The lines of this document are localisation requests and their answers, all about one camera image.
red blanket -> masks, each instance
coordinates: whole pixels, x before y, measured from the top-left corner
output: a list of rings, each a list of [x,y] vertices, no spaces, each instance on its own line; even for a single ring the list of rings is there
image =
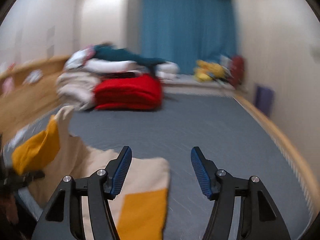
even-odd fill
[[[105,80],[94,89],[95,109],[151,110],[162,102],[161,83],[148,74]]]

wooden bed rail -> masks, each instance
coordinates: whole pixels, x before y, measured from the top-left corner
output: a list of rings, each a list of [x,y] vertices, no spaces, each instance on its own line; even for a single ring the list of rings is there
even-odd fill
[[[266,117],[242,96],[236,95],[235,99],[260,123],[263,129],[273,138],[275,143],[282,150],[282,154],[290,163],[304,190],[304,195],[309,208],[311,204],[311,208],[313,209],[313,219],[315,219],[320,212],[320,184],[312,172],[310,165],[297,148],[291,143],[289,138],[268,117]]]
[[[18,130],[60,104],[55,83],[69,57],[35,61],[16,66],[12,71],[0,75],[0,133],[3,134],[3,144]],[[42,71],[41,80],[35,84],[23,85],[25,78],[37,69]],[[2,84],[8,77],[13,77],[15,89],[8,95],[3,95]]]

gray bed sheet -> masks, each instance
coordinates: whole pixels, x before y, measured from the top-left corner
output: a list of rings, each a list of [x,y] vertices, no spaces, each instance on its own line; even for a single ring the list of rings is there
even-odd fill
[[[33,124],[32,134],[43,130],[48,119]],[[235,177],[257,175],[292,239],[308,225],[309,211],[293,171],[269,135],[233,98],[166,94],[162,109],[156,112],[74,112],[69,129],[95,148],[119,152],[129,145],[135,158],[160,156],[169,161],[164,240],[202,239],[211,214],[213,202],[202,195],[191,165],[194,146]],[[229,239],[236,239],[239,209],[236,198]]]

curtain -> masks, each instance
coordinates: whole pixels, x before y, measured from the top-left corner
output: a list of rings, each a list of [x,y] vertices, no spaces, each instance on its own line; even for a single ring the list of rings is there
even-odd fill
[[[196,60],[219,62],[236,54],[231,0],[143,0],[142,54],[192,74]]]

stuffed toy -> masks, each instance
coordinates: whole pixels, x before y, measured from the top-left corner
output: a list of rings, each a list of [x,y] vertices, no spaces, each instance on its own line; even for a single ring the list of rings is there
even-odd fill
[[[194,69],[194,77],[199,82],[212,81],[213,79],[225,77],[224,68],[217,63],[197,60],[197,65],[198,67]]]

